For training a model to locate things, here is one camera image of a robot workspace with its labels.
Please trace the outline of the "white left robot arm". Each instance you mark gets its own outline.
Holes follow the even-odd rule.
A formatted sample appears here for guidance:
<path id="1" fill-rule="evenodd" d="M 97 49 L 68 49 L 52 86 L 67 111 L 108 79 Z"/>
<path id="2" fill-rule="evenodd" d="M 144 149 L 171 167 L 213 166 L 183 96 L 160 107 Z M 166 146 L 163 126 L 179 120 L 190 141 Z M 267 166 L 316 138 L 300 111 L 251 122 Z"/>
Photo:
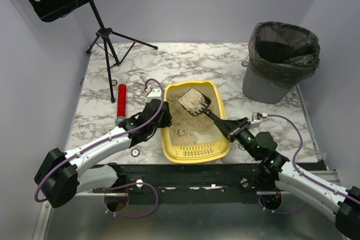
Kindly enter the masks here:
<path id="1" fill-rule="evenodd" d="M 34 181 L 34 199 L 48 201 L 58 208 L 77 193 L 96 188 L 111 188 L 118 179 L 115 165 L 97 164 L 117 152 L 148 141 L 158 129 L 171 125 L 169 104 L 160 99 L 146 103 L 143 111 L 124 119 L 113 130 L 84 146 L 65 152 L 50 150 Z"/>

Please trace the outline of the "black slotted litter scoop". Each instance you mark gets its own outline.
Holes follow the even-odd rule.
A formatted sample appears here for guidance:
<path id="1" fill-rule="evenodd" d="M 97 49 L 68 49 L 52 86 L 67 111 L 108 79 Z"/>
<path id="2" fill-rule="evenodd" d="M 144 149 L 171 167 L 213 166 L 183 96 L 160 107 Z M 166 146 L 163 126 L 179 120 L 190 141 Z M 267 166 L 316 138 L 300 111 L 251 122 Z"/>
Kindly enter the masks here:
<path id="1" fill-rule="evenodd" d="M 223 126 L 223 120 L 212 113 L 210 109 L 211 99 L 202 94 L 195 88 L 190 88 L 185 94 L 178 98 L 178 103 L 192 116 L 197 117 L 205 114 L 213 120 L 220 129 Z"/>

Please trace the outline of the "yellow plastic litter box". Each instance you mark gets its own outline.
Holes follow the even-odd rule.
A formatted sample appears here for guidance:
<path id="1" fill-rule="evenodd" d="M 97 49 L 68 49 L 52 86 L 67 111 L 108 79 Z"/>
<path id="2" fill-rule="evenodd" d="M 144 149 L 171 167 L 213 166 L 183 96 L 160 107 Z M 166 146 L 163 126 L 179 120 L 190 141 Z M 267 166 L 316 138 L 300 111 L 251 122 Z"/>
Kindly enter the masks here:
<path id="1" fill-rule="evenodd" d="M 190 88 L 195 88 L 210 98 L 210 109 L 212 113 L 216 114 L 221 119 L 226 118 L 226 112 L 220 92 L 216 85 L 210 80 L 194 80 L 169 84 L 165 88 L 165 100 L 168 102 L 169 96 L 183 91 L 186 92 Z M 196 164 L 220 159 L 224 157 L 231 148 L 230 142 L 222 135 L 221 132 L 220 134 L 221 138 L 217 141 L 191 146 L 179 146 L 172 144 L 169 128 L 164 128 L 161 130 L 164 155 L 171 162 L 179 164 Z"/>

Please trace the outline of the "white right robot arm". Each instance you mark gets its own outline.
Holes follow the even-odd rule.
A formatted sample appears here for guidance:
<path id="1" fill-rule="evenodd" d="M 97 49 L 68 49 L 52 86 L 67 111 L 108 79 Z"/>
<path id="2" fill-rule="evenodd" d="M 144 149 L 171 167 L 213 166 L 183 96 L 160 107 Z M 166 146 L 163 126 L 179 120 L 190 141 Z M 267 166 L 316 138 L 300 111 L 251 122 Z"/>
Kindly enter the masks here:
<path id="1" fill-rule="evenodd" d="M 248 118 L 223 120 L 212 117 L 215 126 L 229 141 L 238 141 L 259 161 L 263 176 L 276 188 L 291 193 L 334 221 L 337 230 L 349 239 L 359 239 L 359 188 L 347 189 L 330 183 L 300 167 L 294 159 L 280 154 L 269 132 L 250 132 Z"/>

